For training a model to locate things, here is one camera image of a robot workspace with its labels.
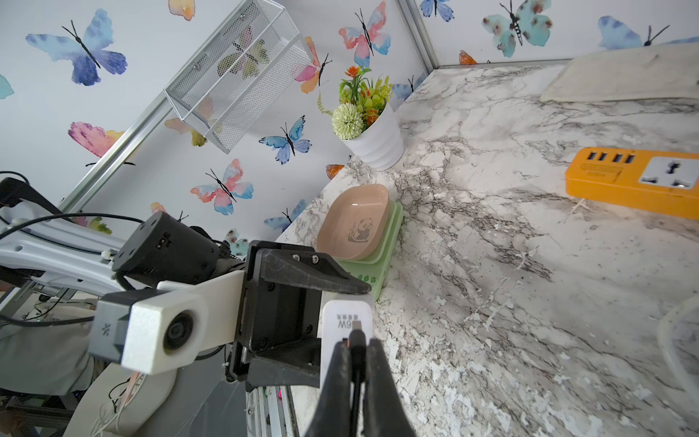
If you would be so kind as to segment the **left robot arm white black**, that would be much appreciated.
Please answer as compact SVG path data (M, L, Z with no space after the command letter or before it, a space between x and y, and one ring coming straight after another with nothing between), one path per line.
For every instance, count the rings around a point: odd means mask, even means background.
M223 353L236 380L320 387L334 347L373 334L371 288L308 246L237 258L165 212L127 240L64 214L14 172L1 183L1 278L96 297L88 351L155 375Z

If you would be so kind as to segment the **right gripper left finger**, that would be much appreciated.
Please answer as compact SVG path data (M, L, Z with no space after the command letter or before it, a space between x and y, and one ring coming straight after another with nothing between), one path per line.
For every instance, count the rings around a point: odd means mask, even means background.
M351 430L351 352L338 342L305 436L349 436Z

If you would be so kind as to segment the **white charger adapter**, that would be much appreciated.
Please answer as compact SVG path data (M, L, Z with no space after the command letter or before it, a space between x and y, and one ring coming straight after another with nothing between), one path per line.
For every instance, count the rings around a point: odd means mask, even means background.
M363 331L367 340L374 337L373 309L374 299L371 293L331 293L331 298L321 306L320 387L324 385L334 347L338 342L348 340L355 330Z

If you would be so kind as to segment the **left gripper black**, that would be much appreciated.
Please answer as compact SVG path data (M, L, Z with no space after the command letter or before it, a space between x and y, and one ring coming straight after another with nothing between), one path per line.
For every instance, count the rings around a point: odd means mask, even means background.
M310 246L255 240L249 245L228 382L247 390L320 387L320 307L325 291L349 296L371 286Z

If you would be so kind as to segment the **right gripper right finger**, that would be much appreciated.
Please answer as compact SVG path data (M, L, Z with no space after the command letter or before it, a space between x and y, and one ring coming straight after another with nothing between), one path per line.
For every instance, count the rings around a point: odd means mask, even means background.
M371 339L366 350L362 409L365 436L416 436L402 407L382 343L377 339Z

